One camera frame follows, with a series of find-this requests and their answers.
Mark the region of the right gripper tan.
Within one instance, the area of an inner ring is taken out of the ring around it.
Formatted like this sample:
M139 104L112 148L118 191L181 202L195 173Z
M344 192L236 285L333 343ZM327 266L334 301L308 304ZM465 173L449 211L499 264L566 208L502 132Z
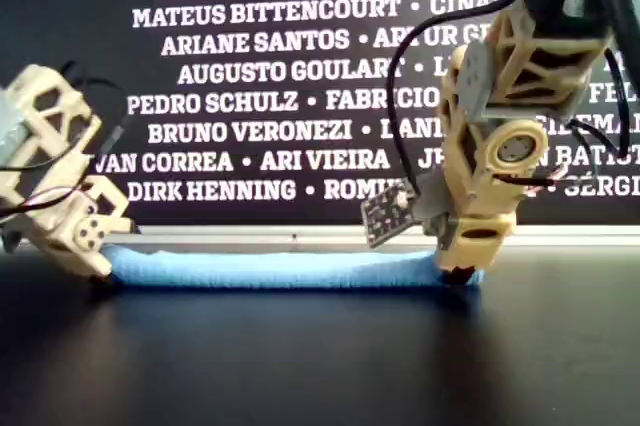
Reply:
M438 236L440 279L451 286L478 286L485 269L456 266L491 266L504 240L517 224L515 213L451 218Z

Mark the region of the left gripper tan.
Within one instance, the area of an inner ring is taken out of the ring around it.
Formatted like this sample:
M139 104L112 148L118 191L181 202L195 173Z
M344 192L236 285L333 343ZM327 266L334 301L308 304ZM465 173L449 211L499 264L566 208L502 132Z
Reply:
M100 252L110 233L130 233L134 222L124 216L127 196L107 177L89 176L89 189L74 190L69 185L41 182L27 202L39 206L46 201L69 196L62 202L30 211L19 218L25 238L49 254L65 271L80 277L105 278L111 274L110 261Z

